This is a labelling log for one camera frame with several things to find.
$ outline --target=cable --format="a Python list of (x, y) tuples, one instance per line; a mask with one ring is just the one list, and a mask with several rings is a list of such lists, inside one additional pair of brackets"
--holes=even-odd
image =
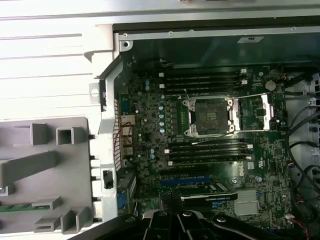
[(306, 58), (306, 59), (309, 59), (312, 64), (318, 69), (318, 71), (320, 72), (320, 67), (318, 66), (318, 64), (316, 64), (316, 61), (313, 57), (311, 57), (310, 55), (306, 55), (306, 54), (301, 54), (301, 55), (295, 55), (295, 56), (291, 56), (289, 58), (286, 58), (284, 59), (283, 61), (279, 62), (275, 69), (277, 70), (282, 64), (284, 64), (285, 62), (288, 62), (290, 60), (293, 60), (293, 59), (299, 59), (299, 58)]
[(294, 218), (290, 218), (289, 220), (291, 222), (297, 224), (300, 228), (302, 228), (305, 232), (306, 240), (310, 240), (309, 230), (307, 227), (303, 226), (301, 222), (299, 222), (298, 220), (295, 220)]
[(295, 123), (295, 121), (297, 120), (297, 118), (300, 116), (300, 114), (302, 114), (305, 110), (307, 110), (307, 109), (316, 109), (317, 108), (317, 106), (306, 106), (306, 107), (304, 107), (304, 108), (302, 108), (296, 115), (295, 115), (295, 117), (293, 118), (293, 120), (292, 120), (292, 122), (291, 122), (291, 124), (290, 124), (290, 129), (292, 128), (292, 126), (294, 125), (294, 123)]
[(191, 145), (198, 145), (198, 144), (210, 142), (210, 141), (213, 141), (213, 140), (216, 140), (216, 139), (219, 139), (219, 138), (222, 138), (222, 137), (228, 136), (229, 134), (234, 134), (234, 133), (235, 133), (235, 131), (227, 132), (227, 133), (221, 134), (220, 136), (210, 138), (208, 140), (193, 142), (193, 143), (191, 143)]
[(123, 127), (125, 127), (126, 125), (131, 125), (131, 122), (127, 121), (126, 123), (122, 124), (119, 128), (119, 131), (116, 133), (115, 137), (114, 137), (114, 142), (113, 142), (113, 145), (116, 145), (116, 142), (117, 142), (117, 137), (118, 135), (121, 133), (121, 130)]
[[(319, 168), (320, 169), (320, 166), (319, 165), (309, 165), (307, 166), (303, 171), (305, 172), (305, 174), (307, 174), (311, 169), (313, 168)], [(296, 188), (299, 188), (300, 185), (302, 184), (302, 182), (304, 181), (304, 176), (302, 175), (301, 178), (300, 178), (300, 181), (298, 182), (298, 184), (296, 185)]]
[(293, 144), (290, 145), (290, 148), (292, 149), (293, 147), (297, 146), (297, 145), (300, 145), (300, 144), (305, 144), (305, 145), (308, 145), (310, 147), (313, 147), (313, 148), (318, 148), (319, 145), (315, 142), (312, 142), (312, 141), (297, 141)]
[(289, 154), (289, 157), (291, 161), (294, 163), (295, 167), (299, 170), (299, 172), (305, 177), (305, 179), (310, 182), (310, 184), (314, 187), (314, 190), (320, 194), (320, 188), (312, 181), (312, 179), (303, 171), (303, 169), (300, 167), (300, 165), (297, 163), (293, 153), (291, 152), (290, 149), (290, 144), (289, 144), (289, 138), (290, 136), (295, 133), (299, 128), (301, 128), (303, 125), (311, 121), (312, 119), (316, 118), (317, 116), (320, 116), (320, 111), (316, 111), (314, 114), (306, 117), (304, 120), (299, 122), (296, 126), (294, 126), (286, 135), (284, 139), (284, 147), (287, 149), (287, 152)]
[(317, 96), (313, 93), (304, 93), (303, 91), (297, 91), (297, 92), (292, 92), (292, 91), (284, 91), (284, 94), (285, 95), (289, 95), (289, 96), (297, 96), (297, 97), (300, 97), (300, 96), (309, 96), (309, 97), (312, 97), (312, 98), (315, 98), (317, 100), (320, 100), (320, 96)]

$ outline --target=mounting hole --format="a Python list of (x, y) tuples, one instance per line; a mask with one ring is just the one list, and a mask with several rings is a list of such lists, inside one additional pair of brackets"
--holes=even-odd
[(124, 46), (125, 48), (129, 47), (129, 45), (130, 45), (130, 43), (129, 43), (128, 41), (125, 41), (125, 42), (123, 43), (123, 46)]
[(96, 88), (92, 89), (90, 95), (94, 98), (97, 98), (99, 96), (99, 90)]

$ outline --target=white sticker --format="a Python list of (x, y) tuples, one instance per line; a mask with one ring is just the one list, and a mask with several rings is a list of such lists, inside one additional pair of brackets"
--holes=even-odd
[(237, 43), (238, 44), (258, 43), (263, 38), (264, 38), (263, 36), (245, 36), (245, 37), (241, 37)]
[(248, 161), (248, 170), (255, 169), (255, 163), (253, 161)]
[(217, 190), (212, 184), (210, 184), (209, 187), (214, 191)]
[(221, 183), (217, 183), (217, 186), (219, 187), (219, 188), (221, 188), (223, 191), (226, 191), (226, 190), (228, 190), (225, 186), (223, 186)]

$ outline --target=red wire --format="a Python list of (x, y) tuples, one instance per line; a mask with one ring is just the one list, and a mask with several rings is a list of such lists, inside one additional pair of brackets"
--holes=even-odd
[(291, 222), (295, 223), (295, 224), (298, 224), (300, 228), (302, 228), (304, 231), (305, 231), (305, 234), (306, 234), (306, 240), (310, 240), (310, 235), (309, 235), (309, 230), (308, 228), (306, 228), (305, 226), (303, 226), (299, 221), (291, 218), (290, 219)]

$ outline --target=silver metal bracket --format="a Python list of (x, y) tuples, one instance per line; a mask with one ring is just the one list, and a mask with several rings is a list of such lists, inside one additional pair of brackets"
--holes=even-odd
[(92, 63), (93, 77), (104, 79), (120, 56), (119, 34), (112, 24), (89, 27), (82, 33), (83, 55)]

